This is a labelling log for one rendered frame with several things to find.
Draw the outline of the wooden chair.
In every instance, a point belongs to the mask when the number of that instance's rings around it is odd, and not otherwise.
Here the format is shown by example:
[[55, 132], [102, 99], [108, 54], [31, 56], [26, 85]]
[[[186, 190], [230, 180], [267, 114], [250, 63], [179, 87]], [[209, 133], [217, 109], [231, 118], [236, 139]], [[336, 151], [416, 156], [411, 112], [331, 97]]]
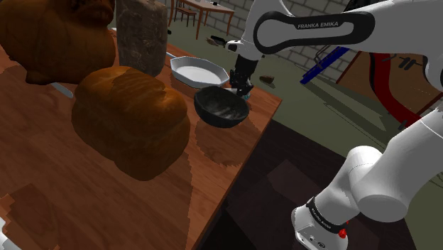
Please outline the wooden chair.
[[189, 26], [190, 17], [192, 17], [192, 25], [193, 26], [195, 25], [195, 16], [197, 15], [197, 13], [195, 11], [193, 11], [189, 6], [186, 7], [186, 5], [179, 0], [177, 0], [176, 4], [175, 4], [174, 21], [176, 21], [178, 13], [181, 14], [181, 16], [180, 16], [181, 21], [183, 21], [183, 16], [187, 17], [187, 25], [186, 26]]

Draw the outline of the large round brown bread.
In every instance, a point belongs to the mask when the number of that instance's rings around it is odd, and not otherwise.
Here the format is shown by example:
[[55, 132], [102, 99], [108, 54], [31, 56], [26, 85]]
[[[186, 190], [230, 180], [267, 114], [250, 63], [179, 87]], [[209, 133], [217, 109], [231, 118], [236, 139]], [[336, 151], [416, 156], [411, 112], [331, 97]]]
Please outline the large round brown bread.
[[0, 46], [26, 82], [80, 83], [116, 57], [115, 0], [0, 0]]

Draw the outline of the black bowl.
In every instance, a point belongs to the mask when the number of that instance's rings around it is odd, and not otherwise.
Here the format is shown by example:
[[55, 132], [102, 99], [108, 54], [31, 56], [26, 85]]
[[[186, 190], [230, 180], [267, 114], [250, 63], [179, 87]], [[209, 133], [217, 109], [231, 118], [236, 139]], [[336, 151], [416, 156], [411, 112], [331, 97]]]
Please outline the black bowl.
[[194, 106], [202, 121], [221, 129], [232, 128], [249, 115], [249, 107], [243, 98], [217, 86], [196, 91]]

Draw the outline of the small white teal object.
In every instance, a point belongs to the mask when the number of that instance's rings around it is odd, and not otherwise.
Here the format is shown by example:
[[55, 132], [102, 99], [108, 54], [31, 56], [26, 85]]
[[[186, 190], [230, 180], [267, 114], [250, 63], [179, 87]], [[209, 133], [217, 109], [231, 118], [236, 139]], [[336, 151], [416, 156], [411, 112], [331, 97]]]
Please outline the small white teal object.
[[[226, 88], [226, 90], [230, 91], [231, 93], [233, 93], [235, 95], [238, 95], [237, 94], [237, 92], [238, 92], [237, 88]], [[251, 93], [248, 92], [245, 95], [241, 95], [241, 98], [243, 98], [244, 100], [248, 100], [250, 98], [250, 96], [251, 96]]]

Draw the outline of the brown bread loaf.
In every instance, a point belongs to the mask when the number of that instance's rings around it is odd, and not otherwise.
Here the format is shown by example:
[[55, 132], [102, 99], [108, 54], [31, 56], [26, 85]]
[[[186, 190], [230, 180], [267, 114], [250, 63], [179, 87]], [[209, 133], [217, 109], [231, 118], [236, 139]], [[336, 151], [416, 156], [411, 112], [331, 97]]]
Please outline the brown bread loaf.
[[134, 179], [155, 178], [185, 150], [190, 119], [182, 95], [127, 66], [86, 76], [75, 90], [77, 135]]

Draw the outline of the blue bar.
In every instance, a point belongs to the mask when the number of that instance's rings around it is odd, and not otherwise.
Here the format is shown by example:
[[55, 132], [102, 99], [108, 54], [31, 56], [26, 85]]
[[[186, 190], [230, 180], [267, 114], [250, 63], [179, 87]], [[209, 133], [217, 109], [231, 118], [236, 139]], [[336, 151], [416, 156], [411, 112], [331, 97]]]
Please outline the blue bar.
[[324, 45], [316, 54], [314, 57], [315, 65], [309, 69], [300, 80], [300, 83], [305, 85], [308, 82], [310, 82], [314, 77], [318, 76], [319, 73], [324, 71], [327, 67], [329, 67], [333, 62], [338, 60], [341, 56], [343, 56], [347, 51], [349, 51], [348, 48], [337, 46], [335, 49], [333, 49], [329, 54], [321, 58], [320, 56], [322, 53], [326, 52], [326, 49], [328, 49], [330, 45]]

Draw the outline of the tall grey-brown block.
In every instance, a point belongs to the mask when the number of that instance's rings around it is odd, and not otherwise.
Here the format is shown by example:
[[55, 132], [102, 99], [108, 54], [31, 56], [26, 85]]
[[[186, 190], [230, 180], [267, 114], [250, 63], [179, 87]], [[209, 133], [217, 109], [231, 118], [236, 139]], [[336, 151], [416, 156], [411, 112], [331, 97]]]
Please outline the tall grey-brown block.
[[116, 0], [119, 64], [152, 77], [165, 64], [168, 8], [158, 0]]

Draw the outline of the brown wooden side table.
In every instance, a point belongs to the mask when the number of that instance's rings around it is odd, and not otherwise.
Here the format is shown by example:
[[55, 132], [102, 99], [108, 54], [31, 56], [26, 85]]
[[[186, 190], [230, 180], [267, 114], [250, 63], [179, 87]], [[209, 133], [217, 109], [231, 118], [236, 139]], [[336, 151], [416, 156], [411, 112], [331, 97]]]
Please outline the brown wooden side table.
[[[166, 3], [170, 2], [170, 14], [169, 14], [169, 19], [168, 19], [168, 26], [170, 26], [170, 24], [172, 23], [172, 20], [174, 20], [176, 1], [177, 0], [165, 0]], [[227, 28], [226, 28], [226, 34], [229, 35], [229, 29], [231, 26], [231, 19], [235, 13], [234, 10], [227, 8], [225, 6], [221, 6], [219, 4], [214, 5], [213, 2], [206, 1], [206, 0], [179, 0], [179, 1], [181, 1], [185, 5], [194, 7], [198, 10], [198, 12], [196, 12], [199, 17], [198, 22], [197, 22], [196, 36], [195, 36], [196, 39], [198, 39], [198, 37], [199, 37], [199, 29], [200, 29], [200, 24], [202, 22], [203, 14], [205, 13], [204, 25], [206, 25], [207, 17], [209, 16], [210, 12], [225, 13], [225, 14], [229, 15], [229, 20], [227, 22]]]

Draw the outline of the dark robot stand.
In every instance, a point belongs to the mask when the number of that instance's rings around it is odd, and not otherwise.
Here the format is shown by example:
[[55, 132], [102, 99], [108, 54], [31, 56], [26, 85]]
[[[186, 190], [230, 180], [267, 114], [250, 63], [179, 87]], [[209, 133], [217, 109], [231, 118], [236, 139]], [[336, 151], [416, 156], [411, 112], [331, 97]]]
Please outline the dark robot stand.
[[290, 213], [325, 188], [343, 162], [270, 121], [197, 250], [304, 250]]

